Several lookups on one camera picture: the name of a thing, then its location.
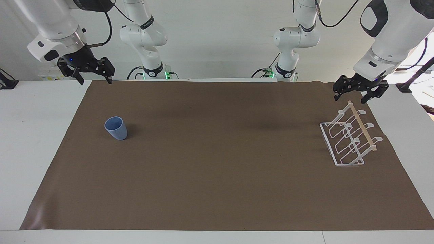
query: cable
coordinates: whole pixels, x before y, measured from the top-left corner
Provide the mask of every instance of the cable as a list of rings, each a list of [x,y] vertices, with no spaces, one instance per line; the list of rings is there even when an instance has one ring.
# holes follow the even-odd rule
[[[175,74],[176,77],[179,79],[179,76],[178,76],[178,74],[176,72],[169,72],[169,75],[173,75],[173,74]]]
[[[419,78],[423,73],[425,73],[431,66],[433,66],[434,64],[434,57],[432,57],[430,59],[430,61],[428,61],[426,64],[424,64],[422,66],[422,68],[420,68],[420,70],[418,70],[406,83],[404,84],[399,84],[398,88],[400,90],[408,90],[408,88],[410,87],[410,85],[417,79]]]
[[[318,1],[317,0],[315,0],[315,5],[316,5],[316,10],[317,10],[317,12],[318,12],[318,17],[319,17],[319,21],[321,21],[321,24],[322,25],[324,25],[325,27],[328,27],[328,28],[333,28],[333,27],[336,27],[337,25],[339,25],[346,17],[347,17],[347,15],[351,12],[351,10],[354,8],[354,6],[357,4],[359,2],[359,0],[356,0],[355,2],[354,2],[354,4],[351,6],[351,8],[348,10],[348,12],[342,17],[342,19],[338,22],[338,23],[336,23],[336,24],[334,24],[334,25],[332,25],[332,26],[329,26],[329,25],[326,25],[323,21],[322,21],[322,16],[321,16],[321,10],[320,10],[320,8],[319,8],[319,4],[318,4]]]
[[[98,0],[98,2],[99,2],[99,4],[101,5],[101,7],[104,9],[104,5],[101,3],[101,1]],[[108,24],[108,28],[109,28],[108,38],[107,38],[107,40],[106,40],[105,42],[103,42],[103,43],[97,43],[97,44],[89,45],[89,48],[98,47],[98,46],[103,46],[103,45],[107,44],[107,43],[110,41],[110,39],[112,38],[112,33],[113,33],[112,22],[110,21],[110,17],[109,17],[109,14],[107,13],[107,11],[104,11],[104,13],[105,13],[105,17],[107,17],[107,22],[109,23],[109,24]]]
[[[424,58],[425,53],[426,53],[426,51],[427,51],[427,47],[428,47],[428,37],[425,37],[425,47],[424,47],[424,51],[422,52],[422,55],[421,55],[421,57],[419,58],[419,60],[418,60],[414,65],[412,65],[412,66],[410,66],[410,67],[408,67],[408,68],[396,69],[396,71],[406,71],[406,70],[409,70],[409,69],[411,69],[411,68],[416,67],[416,65],[418,65],[418,63],[422,60],[422,58]]]
[[[281,53],[278,53],[277,56],[274,58],[274,60],[271,62],[270,66],[268,68],[271,68],[271,66],[274,64],[274,61],[279,57]]]
[[[431,78],[429,78],[429,79],[423,80],[423,81],[419,81],[419,82],[412,83],[412,85],[414,85],[414,84],[419,84],[419,83],[422,83],[422,82],[428,81],[428,80],[433,79],[433,78],[434,78],[434,76],[431,77]]]
[[[134,76],[134,79],[137,79],[137,75],[143,75],[143,73],[137,73],[137,74]]]
[[[132,74],[136,69],[139,69],[139,68],[140,68],[140,66],[137,66],[137,67],[133,68],[133,69],[130,71],[130,73],[128,74],[127,79],[130,79],[131,74]]]
[[[271,62],[270,66],[268,66],[268,68],[271,68],[271,66],[274,64],[274,61],[276,61],[276,59],[279,57],[281,53],[278,53],[277,56],[274,58],[274,60]]]
[[[253,78],[257,73],[261,72],[262,70],[263,70],[263,69],[258,69],[257,71],[255,71],[255,73],[252,74],[252,77],[251,77],[251,78]]]
[[[131,22],[134,22],[134,21],[132,21],[130,18],[128,18],[119,8],[118,8],[118,6],[116,6],[115,5],[115,8],[127,19],[127,20],[129,20],[129,21],[131,21]]]
[[[6,72],[4,69],[1,69],[1,68],[0,68],[0,70],[1,70],[3,73],[9,75],[13,80],[15,80],[15,78],[14,78],[12,75],[10,75],[8,72]]]

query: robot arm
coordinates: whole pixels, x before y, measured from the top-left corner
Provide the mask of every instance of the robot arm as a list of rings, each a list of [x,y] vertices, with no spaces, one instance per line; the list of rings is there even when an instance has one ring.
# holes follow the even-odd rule
[[[278,80],[289,80],[294,74],[299,60],[295,48],[316,46],[320,33],[316,26],[315,0],[298,0],[294,8],[298,27],[282,28],[274,34],[274,44],[282,53],[279,62],[273,66],[273,72]]]
[[[134,24],[122,26],[122,41],[133,48],[143,63],[146,79],[165,79],[165,64],[156,46],[167,43],[165,29],[155,22],[145,0],[123,0],[128,17]]]
[[[371,1],[363,11],[360,24],[375,42],[354,65],[355,75],[341,76],[334,84],[335,100],[350,91],[367,92],[362,103],[381,97],[388,88],[383,80],[386,75],[393,73],[433,29],[433,3],[433,0]]]
[[[106,12],[113,7],[110,0],[15,0],[33,22],[39,35],[28,45],[29,51],[41,62],[59,58],[57,66],[65,76],[84,79],[80,72],[104,76],[111,84],[115,68],[104,57],[97,60],[87,46],[83,30],[70,14],[70,6],[82,10]]]

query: brown tablecloth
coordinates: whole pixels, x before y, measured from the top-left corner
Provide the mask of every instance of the brown tablecloth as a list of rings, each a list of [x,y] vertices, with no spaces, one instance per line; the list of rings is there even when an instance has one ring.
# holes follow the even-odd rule
[[[360,98],[321,82],[93,81],[21,230],[434,229]],[[319,123],[349,99],[384,141],[341,168]],[[114,115],[124,141],[104,129]]]

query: blue cup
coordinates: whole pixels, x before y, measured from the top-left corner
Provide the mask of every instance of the blue cup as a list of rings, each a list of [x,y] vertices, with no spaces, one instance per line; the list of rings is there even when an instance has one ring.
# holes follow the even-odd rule
[[[124,120],[119,116],[114,116],[107,119],[104,127],[117,140],[123,140],[127,138],[127,127],[125,126]]]

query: table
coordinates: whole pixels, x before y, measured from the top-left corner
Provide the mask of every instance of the table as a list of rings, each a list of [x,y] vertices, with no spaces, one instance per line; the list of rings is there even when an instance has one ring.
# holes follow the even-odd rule
[[[190,81],[216,81],[200,79]],[[219,79],[273,82],[273,79]],[[21,81],[0,91],[0,243],[432,243],[434,231],[16,231],[90,81]],[[434,123],[411,94],[391,86],[368,102],[434,216]]]

